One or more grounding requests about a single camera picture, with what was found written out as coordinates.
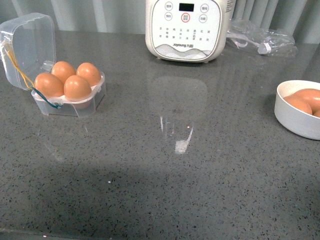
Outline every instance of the egg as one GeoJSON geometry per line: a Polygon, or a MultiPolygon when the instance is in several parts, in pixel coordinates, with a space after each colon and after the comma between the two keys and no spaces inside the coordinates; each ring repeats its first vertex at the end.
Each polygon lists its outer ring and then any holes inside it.
{"type": "Polygon", "coordinates": [[[86,79],[72,75],[64,83],[64,96],[68,101],[80,101],[89,97],[92,92],[86,79]]]}
{"type": "Polygon", "coordinates": [[[51,73],[57,76],[61,82],[65,84],[66,80],[70,76],[76,75],[76,70],[70,63],[66,61],[58,61],[53,65],[51,73]]]}
{"type": "Polygon", "coordinates": [[[310,105],[301,97],[292,94],[284,97],[283,99],[291,106],[305,112],[306,114],[312,115],[312,109],[310,105]]]}
{"type": "Polygon", "coordinates": [[[313,116],[320,118],[320,110],[319,110],[319,111],[316,111],[316,112],[313,114],[313,116]]]}
{"type": "Polygon", "coordinates": [[[296,91],[293,95],[305,100],[310,105],[313,113],[320,110],[320,90],[314,88],[305,88],[296,91]]]}
{"type": "Polygon", "coordinates": [[[76,70],[76,74],[85,78],[90,86],[95,86],[101,80],[101,74],[95,65],[89,62],[82,63],[76,70]]]}
{"type": "Polygon", "coordinates": [[[34,87],[46,98],[61,97],[64,95],[64,84],[55,75],[43,72],[34,80],[34,87]]]}

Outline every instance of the speckled quartz countertop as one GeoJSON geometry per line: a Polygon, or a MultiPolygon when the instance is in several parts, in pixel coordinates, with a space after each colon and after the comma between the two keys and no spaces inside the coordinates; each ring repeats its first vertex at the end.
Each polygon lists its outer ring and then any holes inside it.
{"type": "Polygon", "coordinates": [[[0,229],[78,239],[320,239],[320,142],[275,118],[277,85],[320,81],[295,58],[226,46],[158,60],[144,35],[57,31],[57,60],[95,64],[90,117],[41,114],[0,68],[0,229]]]}

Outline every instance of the yellow wire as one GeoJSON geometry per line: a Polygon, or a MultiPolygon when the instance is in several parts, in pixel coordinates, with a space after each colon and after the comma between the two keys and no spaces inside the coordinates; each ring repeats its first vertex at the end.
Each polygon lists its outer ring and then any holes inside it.
{"type": "Polygon", "coordinates": [[[16,70],[21,74],[26,87],[30,90],[33,89],[34,82],[20,69],[12,45],[10,43],[8,43],[7,41],[5,41],[4,42],[4,49],[6,51],[6,54],[9,57],[9,59],[13,63],[14,67],[16,68],[16,70]]]}

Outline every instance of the curtain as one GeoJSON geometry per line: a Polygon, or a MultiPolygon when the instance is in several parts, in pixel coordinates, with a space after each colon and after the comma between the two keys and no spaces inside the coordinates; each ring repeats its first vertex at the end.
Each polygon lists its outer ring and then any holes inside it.
{"type": "MultiPolygon", "coordinates": [[[[265,29],[284,29],[297,43],[320,43],[320,0],[233,1],[233,18],[265,29]]],[[[0,23],[37,12],[51,16],[58,30],[144,34],[145,4],[145,0],[0,0],[0,23]]]]}

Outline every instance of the plastic bag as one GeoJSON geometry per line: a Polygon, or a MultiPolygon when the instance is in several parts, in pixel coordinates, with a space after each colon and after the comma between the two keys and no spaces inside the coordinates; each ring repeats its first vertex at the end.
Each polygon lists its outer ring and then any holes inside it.
{"type": "Polygon", "coordinates": [[[259,28],[249,20],[232,19],[226,42],[248,53],[272,57],[295,57],[295,39],[284,30],[259,28]]]}

